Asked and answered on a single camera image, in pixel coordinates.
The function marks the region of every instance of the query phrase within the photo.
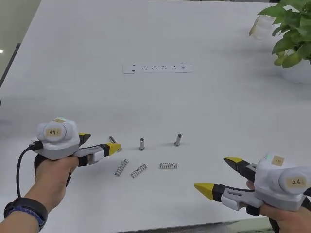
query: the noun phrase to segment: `handwritten number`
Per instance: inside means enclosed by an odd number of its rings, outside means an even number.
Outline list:
[[[56,135],[56,131],[55,130],[50,130],[50,134]]]

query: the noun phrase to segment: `white pot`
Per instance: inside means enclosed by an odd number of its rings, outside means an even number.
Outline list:
[[[302,60],[297,65],[283,69],[282,77],[293,83],[311,84],[311,64],[310,61]]]

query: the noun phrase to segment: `smartwatch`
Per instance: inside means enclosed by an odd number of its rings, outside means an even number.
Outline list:
[[[39,224],[39,231],[44,227],[48,219],[48,211],[40,202],[29,198],[16,198],[4,208],[4,218],[7,218],[14,211],[22,211],[33,216]]]

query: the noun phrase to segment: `gray floor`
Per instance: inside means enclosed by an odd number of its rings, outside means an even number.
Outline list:
[[[236,1],[261,1],[268,0],[236,0]],[[31,20],[41,0],[0,0],[0,76],[4,72],[17,43],[21,43]],[[268,219],[257,218],[253,220],[240,221],[226,226],[197,226],[187,228],[163,229],[153,232],[174,233],[250,233],[270,232],[264,231],[270,228]]]

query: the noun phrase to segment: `left hand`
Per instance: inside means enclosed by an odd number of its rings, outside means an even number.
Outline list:
[[[77,157],[43,161],[36,170],[35,184],[25,198],[40,202],[49,213],[64,198],[69,173],[72,173],[78,164]]]

